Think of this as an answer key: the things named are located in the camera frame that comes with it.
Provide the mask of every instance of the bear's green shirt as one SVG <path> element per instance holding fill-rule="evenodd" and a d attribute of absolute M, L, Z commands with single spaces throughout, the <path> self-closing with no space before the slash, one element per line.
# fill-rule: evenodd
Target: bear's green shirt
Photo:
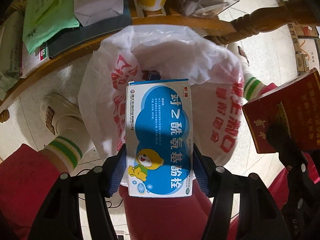
<path fill-rule="evenodd" d="M 134 168 L 134 169 L 140 168 L 141 171 L 142 171 L 144 174 L 148 175 L 148 169 L 147 169 L 145 166 L 141 165 L 141 164 L 138 164 L 138 165 L 134 166 L 133 168 Z"/>

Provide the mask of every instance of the green striped sock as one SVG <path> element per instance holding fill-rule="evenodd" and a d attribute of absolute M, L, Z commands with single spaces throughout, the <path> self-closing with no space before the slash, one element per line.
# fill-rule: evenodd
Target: green striped sock
<path fill-rule="evenodd" d="M 251 74 L 244 75 L 244 98 L 248 101 L 256 98 L 264 87 L 265 84 Z"/>
<path fill-rule="evenodd" d="M 83 156 L 80 148 L 73 141 L 63 136 L 58 136 L 44 148 L 55 153 L 63 161 L 69 172 L 74 170 Z"/>

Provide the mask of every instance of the wooden chair leg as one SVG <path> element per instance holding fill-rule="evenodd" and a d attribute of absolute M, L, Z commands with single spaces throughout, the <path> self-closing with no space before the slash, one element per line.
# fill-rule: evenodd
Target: wooden chair leg
<path fill-rule="evenodd" d="M 271 32 L 281 26 L 294 23 L 300 26 L 320 26 L 304 0 L 288 0 L 278 7 L 260 8 L 233 20 L 236 32 L 224 36 L 207 36 L 218 45 L 226 45 L 261 32 Z"/>
<path fill-rule="evenodd" d="M 5 109 L 4 111 L 2 111 L 2 113 L 0 114 L 0 122 L 6 122 L 8 121 L 10 118 L 10 114 L 8 109 Z"/>

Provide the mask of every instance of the person's leg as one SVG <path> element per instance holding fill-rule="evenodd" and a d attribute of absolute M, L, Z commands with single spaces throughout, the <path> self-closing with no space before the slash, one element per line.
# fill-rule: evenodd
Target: person's leg
<path fill-rule="evenodd" d="M 253 98 L 256 98 L 259 95 L 262 95 L 270 90 L 273 90 L 277 86 L 273 83 L 269 84 L 268 86 L 262 83 L 259 79 L 254 77 L 250 73 L 249 69 L 249 61 L 247 59 L 247 56 L 245 55 L 244 51 L 240 46 L 238 46 L 237 43 L 232 42 L 227 45 L 227 49 L 229 49 L 233 54 L 235 54 L 238 59 L 240 60 L 240 63 L 242 65 L 243 69 L 243 76 L 244 76 L 244 95 L 243 97 L 250 101 Z"/>
<path fill-rule="evenodd" d="M 212 206 L 195 179 L 192 195 L 178 198 L 130 197 L 120 186 L 130 239 L 199 240 Z"/>
<path fill-rule="evenodd" d="M 93 147 L 79 109 L 65 98 L 45 97 L 41 115 L 57 138 L 38 152 L 23 144 L 0 165 L 0 210 L 20 239 L 27 239 L 59 175 L 72 172 Z"/>

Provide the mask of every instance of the paracetamol suppository box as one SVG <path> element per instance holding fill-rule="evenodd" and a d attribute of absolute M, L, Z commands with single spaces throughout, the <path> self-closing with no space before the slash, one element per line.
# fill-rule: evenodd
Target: paracetamol suppository box
<path fill-rule="evenodd" d="M 193 126 L 188 80 L 129 83 L 126 149 L 130 196 L 191 195 Z"/>

